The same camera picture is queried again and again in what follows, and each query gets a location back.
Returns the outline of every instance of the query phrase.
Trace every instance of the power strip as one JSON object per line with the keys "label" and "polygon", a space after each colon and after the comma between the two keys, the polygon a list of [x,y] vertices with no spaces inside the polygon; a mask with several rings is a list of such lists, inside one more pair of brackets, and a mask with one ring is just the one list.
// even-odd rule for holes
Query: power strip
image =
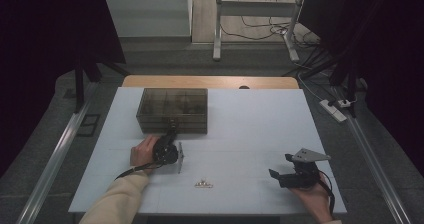
{"label": "power strip", "polygon": [[328,100],[322,100],[319,104],[328,112],[331,116],[334,117],[338,122],[346,121],[346,116],[343,115],[335,106],[329,106]]}

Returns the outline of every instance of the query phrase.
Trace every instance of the hand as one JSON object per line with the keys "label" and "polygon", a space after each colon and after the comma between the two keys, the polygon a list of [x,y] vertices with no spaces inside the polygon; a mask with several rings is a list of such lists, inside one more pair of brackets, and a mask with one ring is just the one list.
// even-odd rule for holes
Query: hand
{"label": "hand", "polygon": [[[322,173],[320,177],[321,181],[326,183]],[[333,220],[329,209],[328,193],[319,183],[309,189],[289,188],[289,190],[299,197],[315,221],[325,223]]]}
{"label": "hand", "polygon": [[[130,165],[142,166],[148,163],[153,163],[153,146],[159,137],[149,135],[140,144],[131,148]],[[146,174],[150,174],[152,169],[145,169]]]}

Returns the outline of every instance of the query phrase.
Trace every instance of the gray carpet floor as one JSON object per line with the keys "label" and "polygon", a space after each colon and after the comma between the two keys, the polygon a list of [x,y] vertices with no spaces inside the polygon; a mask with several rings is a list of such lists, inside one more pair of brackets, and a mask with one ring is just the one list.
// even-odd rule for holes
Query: gray carpet floor
{"label": "gray carpet floor", "polygon": [[[132,74],[144,75],[236,75],[280,76],[296,68],[283,44],[224,45],[222,60],[212,60],[212,45],[190,43],[123,43]],[[311,49],[300,49],[305,60]],[[68,213],[73,195],[90,159],[115,92],[123,77],[99,64],[103,78],[87,112],[87,122],[74,139],[35,223],[75,223]],[[331,98],[325,77],[316,75],[305,83],[323,98]],[[384,196],[374,181],[363,155],[346,123],[339,124],[304,90],[318,133],[330,161],[348,213],[337,216],[343,223],[396,223]],[[74,76],[67,73],[56,83],[56,93],[26,146],[0,180],[0,223],[15,223],[75,108]],[[424,223],[424,179],[401,147],[367,109],[366,92],[357,93],[357,119],[396,188],[413,223]],[[314,223],[308,215],[281,218],[149,217],[147,223]]]}

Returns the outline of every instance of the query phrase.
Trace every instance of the white wall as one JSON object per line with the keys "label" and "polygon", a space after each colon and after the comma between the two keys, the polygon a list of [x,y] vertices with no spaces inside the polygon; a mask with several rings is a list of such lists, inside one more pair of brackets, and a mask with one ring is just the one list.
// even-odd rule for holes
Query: white wall
{"label": "white wall", "polygon": [[191,35],[191,0],[106,0],[119,37]]}

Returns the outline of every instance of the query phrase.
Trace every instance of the storage box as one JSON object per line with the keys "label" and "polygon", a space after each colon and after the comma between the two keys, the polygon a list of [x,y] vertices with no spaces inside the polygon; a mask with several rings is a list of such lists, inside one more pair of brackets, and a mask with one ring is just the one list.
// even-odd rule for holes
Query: storage box
{"label": "storage box", "polygon": [[208,90],[145,88],[137,111],[143,133],[208,132]]}

